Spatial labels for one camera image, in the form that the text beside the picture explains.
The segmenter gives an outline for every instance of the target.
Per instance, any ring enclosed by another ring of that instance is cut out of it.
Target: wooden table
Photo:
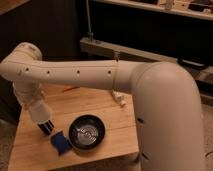
[[[0,0],[0,15],[28,2],[29,0]]]
[[[54,132],[63,131],[68,137],[72,121],[80,115],[94,114],[104,122],[103,142],[93,150],[71,150],[59,156],[35,125],[27,111],[22,110],[9,171],[44,171],[138,152],[135,118],[130,95],[121,108],[108,91],[76,88],[63,92],[67,86],[44,86],[46,102],[53,109]]]

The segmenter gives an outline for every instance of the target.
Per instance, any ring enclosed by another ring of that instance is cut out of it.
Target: tiled floor
[[[213,150],[213,107],[203,105],[205,146],[206,152]],[[14,141],[16,127],[0,121],[0,171],[7,170],[7,164]],[[72,168],[58,169],[57,171],[140,171],[139,162],[135,162],[136,154],[102,160]],[[206,158],[207,171],[213,170],[213,154]]]

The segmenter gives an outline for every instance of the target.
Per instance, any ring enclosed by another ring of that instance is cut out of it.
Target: blue cloth
[[[62,155],[65,152],[72,149],[72,146],[68,139],[64,137],[64,134],[62,131],[56,133],[53,135],[50,139],[52,145],[58,150],[58,154]]]

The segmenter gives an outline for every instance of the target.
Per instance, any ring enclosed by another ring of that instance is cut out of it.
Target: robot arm
[[[19,101],[47,133],[51,110],[41,82],[131,93],[143,171],[205,171],[199,92],[184,69],[163,62],[40,60],[36,46],[22,43],[3,60],[0,73],[13,81]]]

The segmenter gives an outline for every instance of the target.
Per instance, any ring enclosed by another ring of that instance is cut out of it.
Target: black bowl
[[[78,149],[88,150],[101,143],[105,135],[103,122],[94,115],[78,117],[69,128],[72,145]]]

